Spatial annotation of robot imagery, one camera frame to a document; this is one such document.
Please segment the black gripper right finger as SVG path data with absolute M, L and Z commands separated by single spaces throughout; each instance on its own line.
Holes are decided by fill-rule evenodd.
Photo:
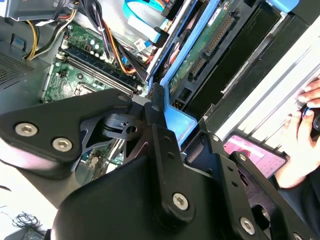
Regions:
M 249 157 L 225 152 L 223 142 L 201 119 L 184 142 L 186 163 L 212 171 L 217 227 L 224 240 L 317 240 L 293 205 L 263 176 Z

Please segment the person hand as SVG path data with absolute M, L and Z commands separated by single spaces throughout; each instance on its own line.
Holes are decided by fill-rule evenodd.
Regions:
M 284 122 L 281 137 L 287 164 L 276 174 L 281 188 L 289 189 L 302 183 L 308 174 L 320 166 L 320 139 L 311 138 L 314 109 L 320 107 L 320 80 L 317 79 L 304 88 L 298 100 L 305 103 L 305 113 L 295 111 Z

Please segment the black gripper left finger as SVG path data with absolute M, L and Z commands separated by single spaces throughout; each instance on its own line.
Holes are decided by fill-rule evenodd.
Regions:
M 151 162 L 156 217 L 168 225 L 186 225 L 195 206 L 184 186 L 185 172 L 175 133 L 165 119 L 166 92 L 154 84 L 151 100 L 134 102 L 110 88 L 39 104 L 0 117 L 0 159 L 47 179 L 64 179 L 83 153 L 124 140 L 124 162 Z

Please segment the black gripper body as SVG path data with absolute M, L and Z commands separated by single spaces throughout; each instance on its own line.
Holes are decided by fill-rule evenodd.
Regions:
M 162 224 L 153 208 L 150 162 L 141 158 L 71 193 L 60 205 L 53 240 L 238 240 L 227 222 L 217 181 L 185 167 L 195 218 L 174 228 Z

